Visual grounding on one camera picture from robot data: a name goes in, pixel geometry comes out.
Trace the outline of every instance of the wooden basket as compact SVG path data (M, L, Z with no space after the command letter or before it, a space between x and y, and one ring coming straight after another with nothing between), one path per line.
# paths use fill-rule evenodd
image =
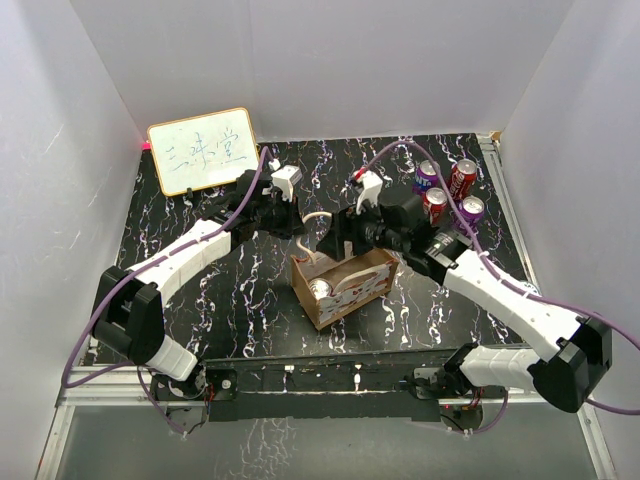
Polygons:
M398 260L377 248L342 262L334 262L322 253L315 255L315 265L308 257L291 256L291 285L318 330L389 292L398 268ZM315 278L331 284L331 296L315 297L309 288L309 282Z

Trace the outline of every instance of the purple soda can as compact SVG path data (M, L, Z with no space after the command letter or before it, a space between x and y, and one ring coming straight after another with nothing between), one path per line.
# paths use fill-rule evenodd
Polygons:
M416 169L416 177L413 181L413 193L422 195L431 187L438 186L438 176L428 160L425 160Z
M484 202L478 197L470 195L458 204L458 209L460 210L462 218L464 218L469 226L475 231L478 222L480 222L482 215L484 215ZM453 217L453 228L464 235L467 234L467 231L455 215Z

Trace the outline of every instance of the robotic arm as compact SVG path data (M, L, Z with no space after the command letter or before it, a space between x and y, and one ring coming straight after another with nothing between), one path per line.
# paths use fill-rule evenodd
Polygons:
M261 173L252 198L236 220L217 236L168 255L180 245L198 240L217 229L231 216L249 189L255 171L247 170L237 180L235 192L222 197L186 234L153 257L130 267L140 267L167 256L129 282L104 309L92 335L135 365L147 365L166 378L172 391L192 397L204 385L204 369L195 355L164 333L162 309L171 297L207 265L251 240L256 231L266 231L289 239L305 232L298 212L293 186L301 178L300 169L285 166L273 174ZM107 293L128 274L109 268L100 279L94 309Z
M503 281L528 291L499 269L501 280L496 280L465 236L446 227L432 228L421 198L402 187L380 193L382 182L376 178L373 172L362 175L356 205L333 214L317 250L336 261L344 259L346 241L356 255L374 247L400 252L417 273L473 300L531 346L465 345L432 387L456 395L488 385L536 390L557 408L576 412L611 367L611 329L508 289Z

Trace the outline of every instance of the whiteboard wooden frame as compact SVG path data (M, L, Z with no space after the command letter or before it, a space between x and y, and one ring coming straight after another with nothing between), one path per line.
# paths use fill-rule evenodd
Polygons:
M259 163L259 159L258 159L258 149L257 149L256 137L255 137L255 134L253 132L253 125L251 124L251 117L249 116L249 111L244 107L230 108L230 109L227 109L227 110L221 110L219 112L205 113L203 115L196 115L196 116L193 116L193 117L181 118L179 120L172 120L170 122L157 123L157 124L151 125L151 126L149 126L149 128L147 128L147 138L149 139L148 141L149 141L149 144L151 146L151 156L153 157L153 163L154 163L154 165L156 167L156 173L158 174L158 181L160 182L160 190L162 190L162 193L166 197L173 197L173 196L176 196L176 195L184 195L185 193L187 193L187 189L185 188L184 190L180 190L180 191L177 191L177 192L167 192L166 191L165 186L164 186L164 184L162 182L162 175L160 174L160 168L158 166L158 160L156 158L156 154L155 154L155 151L153 149L153 141L151 140L151 129L156 128L156 127L162 127L162 126L165 126L165 125L171 125L173 123L187 122L189 120L195 120L197 118L211 117L213 115L220 115L220 114L223 114L223 113L235 112L235 111L238 111L238 110L244 111L246 116L247 116L247 121L249 123L249 131L251 132L251 140L253 142L253 145L255 146L256 167L257 167L257 165ZM196 188L193 188L193 187L190 187L190 188L192 189L192 191L204 190L205 188L217 187L217 186L220 186L220 185L226 185L226 184L229 184L229 183L233 183L235 180L236 179L234 178L234 179L225 180L225 181L222 181L222 182L217 182L217 183L212 183L212 184L207 184L207 185L201 185L201 186L198 186Z

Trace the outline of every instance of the gray floor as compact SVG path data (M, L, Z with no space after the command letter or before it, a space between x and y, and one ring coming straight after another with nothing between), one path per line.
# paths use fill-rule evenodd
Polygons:
M469 440L426 425L254 420L209 423L183 441L152 408L78 407L57 478L596 478L577 417L546 404L510 405L494 430Z

